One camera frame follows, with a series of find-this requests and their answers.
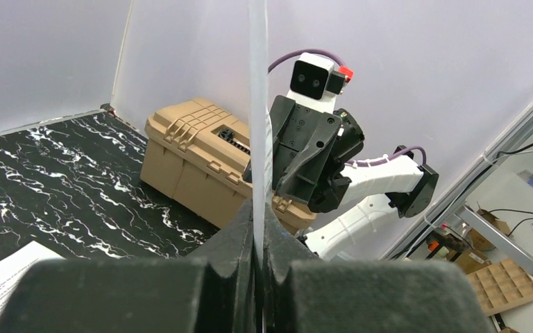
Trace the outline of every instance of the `cable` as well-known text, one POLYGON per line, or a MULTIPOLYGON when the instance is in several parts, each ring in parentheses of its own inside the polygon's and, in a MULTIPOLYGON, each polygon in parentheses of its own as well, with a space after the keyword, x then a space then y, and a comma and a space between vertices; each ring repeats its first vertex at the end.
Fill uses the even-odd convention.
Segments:
POLYGON ((301 50, 297 50, 297 51, 294 51, 294 52, 287 53, 284 56, 282 56, 281 58, 278 58, 277 60, 273 61, 273 63, 269 66, 269 70, 268 70, 267 73, 271 73, 271 71, 273 69, 275 69, 275 67, 277 67, 278 65, 281 65, 284 61, 289 60, 289 59, 291 59, 293 57, 296 57, 296 56, 300 56, 304 52, 313 53, 313 54, 319 54, 320 56, 328 57, 328 58, 334 60, 339 66, 345 66, 346 65, 344 60, 342 60, 339 56, 333 54, 332 52, 329 52, 329 51, 326 51, 326 50, 322 50, 322 49, 301 49, 301 50))
POLYGON ((498 153, 496 154, 496 160, 501 156, 501 155, 515 155, 517 153, 520 153, 522 151, 525 151, 526 149, 528 148, 532 148, 533 147, 533 142, 531 144, 528 144, 527 146, 524 146, 516 151, 498 151, 498 153))
POLYGON ((376 167, 377 165, 382 165, 387 163, 388 161, 395 160, 397 157, 400 157, 401 155, 405 155, 409 153, 410 151, 420 151, 422 154, 422 164, 426 164, 426 150, 420 146, 410 146, 407 148, 404 148, 398 152, 395 152, 393 155, 389 156, 388 158, 379 157, 375 160, 349 160, 347 161, 347 165, 352 165, 354 163, 357 164, 359 167, 376 167))
POLYGON ((488 212, 485 212, 485 213, 481 214, 481 216, 484 216, 484 215, 487 215, 487 214, 493 213, 493 212, 514 212, 514 213, 524 213, 524 214, 532 214, 533 215, 533 212, 531 212, 529 210, 511 210, 511 209, 507 209, 507 208, 498 208, 498 209, 495 209, 495 210, 490 210, 488 212))
POLYGON ((503 156, 497 157, 496 159, 494 159, 493 161, 491 161, 491 163, 495 163, 495 162, 496 162, 497 160, 499 160, 500 158, 510 157, 510 156, 516 156, 516 155, 522 155, 522 154, 530 154, 530 153, 533 153, 533 150, 531 150, 531 151, 521 151, 520 153, 514 153, 514 154, 503 155, 503 156))
POLYGON ((533 217, 529 217, 527 219, 523 219, 522 221, 518 222, 518 224, 516 224, 515 227, 513 227, 511 229, 511 231, 509 232, 509 234, 507 234, 506 236, 510 237, 512 233, 514 233, 514 231, 516 231, 516 228, 520 226, 520 224, 526 222, 526 221, 530 221, 530 220, 533 220, 533 217))

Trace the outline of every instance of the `white wall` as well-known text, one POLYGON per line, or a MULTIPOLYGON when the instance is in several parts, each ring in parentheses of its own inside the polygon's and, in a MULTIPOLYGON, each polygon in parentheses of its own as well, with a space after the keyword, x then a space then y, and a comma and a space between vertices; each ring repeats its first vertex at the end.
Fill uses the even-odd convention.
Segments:
MULTIPOLYGON (((136 0, 113 103, 143 128, 158 108, 205 96, 246 120, 246 2, 136 0)), ((338 102, 366 132, 360 157, 426 147, 439 195, 533 99, 533 1, 270 0, 269 57, 338 53, 355 77, 338 102)), ((271 74, 286 92, 292 62, 271 74)), ((350 251, 377 257, 412 221, 350 251)))
POLYGON ((0 0, 0 131, 110 101, 130 0, 0 0))
POLYGON ((247 120, 247 1, 134 0, 112 105, 144 130, 159 108, 202 96, 247 120))

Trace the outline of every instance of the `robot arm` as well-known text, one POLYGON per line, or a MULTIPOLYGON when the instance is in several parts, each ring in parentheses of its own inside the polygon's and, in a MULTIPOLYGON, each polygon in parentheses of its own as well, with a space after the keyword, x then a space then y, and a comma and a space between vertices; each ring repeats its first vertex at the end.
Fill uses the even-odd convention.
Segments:
MULTIPOLYGON (((429 204, 438 174, 418 165, 399 146, 375 166, 346 166, 364 146, 364 134, 336 97, 352 72, 320 56, 303 53, 295 62, 289 92, 270 110, 273 128, 273 190, 312 212, 330 212, 364 198, 325 227, 303 236, 305 245, 331 259, 377 225, 412 217, 429 204)), ((250 162, 243 174, 251 182, 250 162)))
POLYGON ((390 206, 384 194, 367 196, 334 221, 310 232, 303 243, 323 260, 331 260, 364 235, 375 232, 383 223, 399 219, 397 208, 390 206))
POLYGON ((341 204, 364 199, 303 237, 304 244, 324 260, 331 260, 379 225, 419 214, 430 203, 438 180, 428 166, 418 166, 406 155, 379 166, 348 167, 342 174, 353 182, 341 204))

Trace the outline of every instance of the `black marble surface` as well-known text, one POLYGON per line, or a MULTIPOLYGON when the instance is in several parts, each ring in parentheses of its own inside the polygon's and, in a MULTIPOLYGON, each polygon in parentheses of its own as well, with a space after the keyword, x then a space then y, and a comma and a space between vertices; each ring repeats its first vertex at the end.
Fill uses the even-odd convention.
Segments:
POLYGON ((139 179, 146 140, 108 113, 0 136, 0 260, 178 257, 217 229, 139 179))

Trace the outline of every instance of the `black wire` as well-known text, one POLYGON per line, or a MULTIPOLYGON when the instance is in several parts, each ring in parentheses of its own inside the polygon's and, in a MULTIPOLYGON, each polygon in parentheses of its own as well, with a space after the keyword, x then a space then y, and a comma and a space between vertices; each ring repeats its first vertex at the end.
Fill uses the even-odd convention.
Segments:
POLYGON ((496 154, 496 158, 499 158, 501 155, 517 154, 517 153, 520 153, 520 152, 525 151, 526 149, 532 148, 532 147, 533 147, 533 142, 531 144, 528 144, 528 145, 518 149, 517 151, 498 151, 498 153, 496 154))
POLYGON ((490 210, 488 212, 485 212, 485 213, 481 214, 481 216, 484 216, 486 214, 493 213, 493 212, 515 212, 515 213, 533 214, 533 212, 531 212, 529 210, 510 210, 510 209, 507 209, 507 208, 498 208, 496 210, 490 210))
POLYGON ((533 220, 533 217, 529 217, 528 219, 523 219, 522 221, 518 222, 518 224, 516 224, 516 226, 511 229, 509 234, 507 234, 507 236, 510 237, 511 234, 514 233, 514 231, 516 231, 516 228, 520 226, 520 224, 522 224, 522 223, 524 223, 526 221, 530 221, 530 220, 533 220))

